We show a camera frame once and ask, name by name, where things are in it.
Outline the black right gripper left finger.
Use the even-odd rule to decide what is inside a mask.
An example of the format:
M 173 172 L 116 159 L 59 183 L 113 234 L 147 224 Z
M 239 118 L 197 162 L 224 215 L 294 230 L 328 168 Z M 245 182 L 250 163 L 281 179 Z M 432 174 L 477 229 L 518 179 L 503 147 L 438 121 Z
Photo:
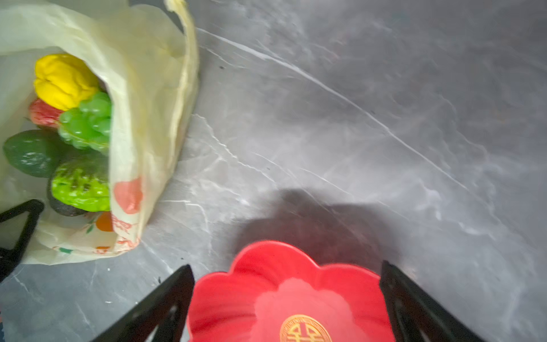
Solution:
M 191 266 L 181 266 L 94 341 L 180 341 L 194 287 Z

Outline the red flower-shaped plastic plate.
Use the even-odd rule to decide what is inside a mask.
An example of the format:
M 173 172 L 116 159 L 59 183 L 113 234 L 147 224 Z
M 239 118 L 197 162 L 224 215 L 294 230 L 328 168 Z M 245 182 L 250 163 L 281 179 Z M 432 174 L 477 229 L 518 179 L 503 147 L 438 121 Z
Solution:
M 320 266 L 300 249 L 245 247 L 228 272 L 200 279 L 191 341 L 393 341 L 379 276 L 350 264 Z

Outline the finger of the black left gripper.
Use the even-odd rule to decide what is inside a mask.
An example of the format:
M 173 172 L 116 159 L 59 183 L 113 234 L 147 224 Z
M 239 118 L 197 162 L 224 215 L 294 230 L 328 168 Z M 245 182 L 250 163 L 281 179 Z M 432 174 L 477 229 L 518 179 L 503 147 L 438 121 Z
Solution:
M 1 282 L 21 263 L 44 208 L 30 199 L 1 213 Z

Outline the yellowish translucent plastic bag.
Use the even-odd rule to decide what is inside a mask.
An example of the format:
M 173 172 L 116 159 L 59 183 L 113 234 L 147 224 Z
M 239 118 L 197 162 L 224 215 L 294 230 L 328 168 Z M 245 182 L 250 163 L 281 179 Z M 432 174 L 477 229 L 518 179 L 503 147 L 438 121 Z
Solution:
M 48 203 L 51 178 L 12 167 L 3 145 L 31 122 L 35 63 L 70 54 L 98 77 L 112 101 L 108 155 L 67 145 L 58 164 L 93 156 L 108 159 L 111 210 L 77 217 Z M 127 1 L 3 1 L 1 3 L 1 212 L 29 200 L 44 211 L 21 260 L 65 264 L 115 257 L 141 240 L 171 178 L 198 92 L 199 49 L 184 1 L 165 9 Z

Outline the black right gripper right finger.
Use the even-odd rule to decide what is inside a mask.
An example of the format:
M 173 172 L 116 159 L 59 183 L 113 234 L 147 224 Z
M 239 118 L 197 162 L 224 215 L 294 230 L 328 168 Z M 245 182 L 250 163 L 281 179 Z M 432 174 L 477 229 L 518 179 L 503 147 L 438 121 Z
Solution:
M 484 341 L 386 260 L 382 263 L 380 289 L 396 341 Z

